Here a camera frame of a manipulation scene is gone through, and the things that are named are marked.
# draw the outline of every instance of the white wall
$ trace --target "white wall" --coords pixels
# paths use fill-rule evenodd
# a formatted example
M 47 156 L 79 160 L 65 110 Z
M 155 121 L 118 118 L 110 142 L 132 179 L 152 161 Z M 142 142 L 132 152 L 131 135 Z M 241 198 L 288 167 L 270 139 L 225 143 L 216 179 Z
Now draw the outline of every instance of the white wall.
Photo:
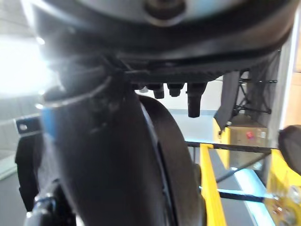
M 167 84 L 164 84 L 164 99 L 158 99 L 166 108 L 168 109 L 188 109 L 187 107 L 187 84 L 181 90 L 181 94 L 178 97 L 171 97 L 169 95 L 169 90 Z M 140 95 L 145 95 L 154 98 L 153 91 L 149 90 L 147 93 L 140 93 Z M 222 81 L 215 80 L 207 84 L 206 90 L 201 99 L 201 110 L 214 110 L 217 111 L 221 105 L 221 94 L 222 94 Z

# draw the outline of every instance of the yellow machine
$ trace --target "yellow machine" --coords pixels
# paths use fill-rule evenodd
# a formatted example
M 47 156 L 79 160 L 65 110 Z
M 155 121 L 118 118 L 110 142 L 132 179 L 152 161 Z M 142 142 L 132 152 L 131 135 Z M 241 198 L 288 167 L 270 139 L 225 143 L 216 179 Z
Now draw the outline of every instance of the yellow machine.
M 218 191 L 217 183 L 212 168 L 209 151 L 216 149 L 223 165 L 229 168 L 229 158 L 231 150 L 271 154 L 266 196 L 251 197 L 254 202 L 263 202 L 276 226 L 301 226 L 301 176 L 292 170 L 286 163 L 281 151 L 264 147 L 246 147 L 230 145 L 230 131 L 225 128 L 218 133 L 219 127 L 214 120 L 214 140 L 216 144 L 200 144 L 200 164 L 202 169 L 202 195 L 206 201 L 208 226 L 226 226 L 221 198 L 225 197 Z M 251 201 L 246 196 L 239 199 Z

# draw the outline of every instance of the metal frame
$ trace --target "metal frame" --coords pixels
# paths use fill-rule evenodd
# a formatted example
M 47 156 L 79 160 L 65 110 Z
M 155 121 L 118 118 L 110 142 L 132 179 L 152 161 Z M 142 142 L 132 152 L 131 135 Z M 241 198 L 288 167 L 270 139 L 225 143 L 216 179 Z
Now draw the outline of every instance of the metal frame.
M 223 181 L 224 179 L 232 176 L 234 173 L 249 167 L 250 165 L 255 164 L 256 162 L 264 159 L 265 157 L 269 156 L 272 153 L 272 149 L 269 147 L 252 147 L 252 146 L 240 146 L 240 145 L 224 145 L 224 144 L 209 144 L 209 143 L 198 143 L 198 142 L 190 142 L 186 141 L 188 147 L 193 147 L 193 151 L 195 152 L 196 147 L 201 147 L 202 152 L 207 152 L 208 149 L 222 149 L 222 150 L 229 150 L 229 151 L 240 151 L 240 152 L 254 152 L 254 153 L 262 153 L 260 157 L 246 163 L 245 165 L 239 167 L 237 170 L 230 171 L 229 173 L 221 176 L 220 178 L 216 179 L 216 184 Z M 206 161 L 206 165 L 212 167 L 211 161 L 208 164 L 208 160 Z M 233 199 L 233 200 L 240 200 L 240 201 L 250 201 L 250 202 L 263 202 L 265 198 L 263 196 L 257 196 L 253 194 L 246 194 L 242 191 L 237 190 L 224 190 L 216 188 L 220 198 L 225 199 Z

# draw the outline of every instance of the yellow frame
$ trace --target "yellow frame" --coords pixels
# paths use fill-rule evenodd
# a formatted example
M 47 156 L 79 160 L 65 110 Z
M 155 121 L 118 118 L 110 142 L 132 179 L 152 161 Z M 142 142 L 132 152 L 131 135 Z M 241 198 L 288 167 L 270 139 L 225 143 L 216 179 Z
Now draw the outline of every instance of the yellow frame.
M 202 195 L 206 202 L 207 226 L 226 226 L 220 194 L 217 190 L 214 171 L 209 156 L 212 144 L 200 145 L 200 164 L 202 170 Z
M 301 176 L 287 165 L 278 149 L 272 149 L 267 193 L 277 196 L 277 199 L 267 198 L 264 204 L 276 225 L 279 224 L 280 220 L 283 220 L 283 211 L 285 208 L 290 208 L 294 211 L 296 221 L 299 222 L 297 225 L 300 225 L 301 204 L 294 203 L 288 197 L 290 186 L 301 186 Z M 280 207 L 282 212 L 275 211 L 277 207 Z

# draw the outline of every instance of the metal rod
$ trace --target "metal rod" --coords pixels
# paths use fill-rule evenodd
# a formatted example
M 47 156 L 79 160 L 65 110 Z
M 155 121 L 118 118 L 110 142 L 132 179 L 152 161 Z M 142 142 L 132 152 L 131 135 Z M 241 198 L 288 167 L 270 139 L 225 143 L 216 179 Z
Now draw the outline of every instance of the metal rod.
M 277 83 L 278 80 L 258 80 L 258 81 L 253 81 L 252 79 L 240 79 L 240 83 Z
M 193 163 L 196 163 L 196 147 L 193 147 Z
M 245 106 L 239 106 L 237 105 L 236 108 L 240 108 L 241 110 L 247 110 L 247 111 L 253 111 L 253 112 L 260 112 L 260 113 L 267 113 L 267 114 L 271 114 L 271 112 L 269 110 L 258 110 L 258 109 L 254 109 L 254 108 L 249 108 L 249 107 L 245 107 Z
M 226 189 L 217 189 L 221 198 L 224 199 L 233 199 L 240 201 L 249 201 L 249 202 L 263 202 L 264 199 L 272 199 L 273 195 L 265 194 L 264 196 L 258 196 L 253 194 L 246 194 L 243 191 L 239 190 L 226 190 Z
M 186 141 L 186 144 L 188 147 L 200 147 L 201 144 L 210 144 L 210 143 Z M 212 144 L 212 145 L 213 145 L 213 149 L 224 149 L 229 151 L 267 153 L 267 154 L 271 154 L 271 149 L 272 149 L 272 147 L 256 147 L 256 146 L 243 146 L 243 145 L 225 145 L 225 144 Z
M 253 164 L 255 164 L 256 162 L 260 161 L 261 159 L 264 159 L 265 157 L 267 157 L 269 155 L 269 153 L 265 153 L 259 157 L 257 157 L 256 159 L 242 165 L 241 167 L 237 168 L 236 170 L 232 170 L 232 171 L 229 171 L 228 173 L 226 173 L 225 175 L 221 176 L 220 178 L 217 178 L 216 180 L 216 183 L 220 183 L 221 181 L 231 177 L 233 174 L 235 174 L 236 172 L 242 170 L 242 169 L 245 169 L 249 166 L 252 166 Z

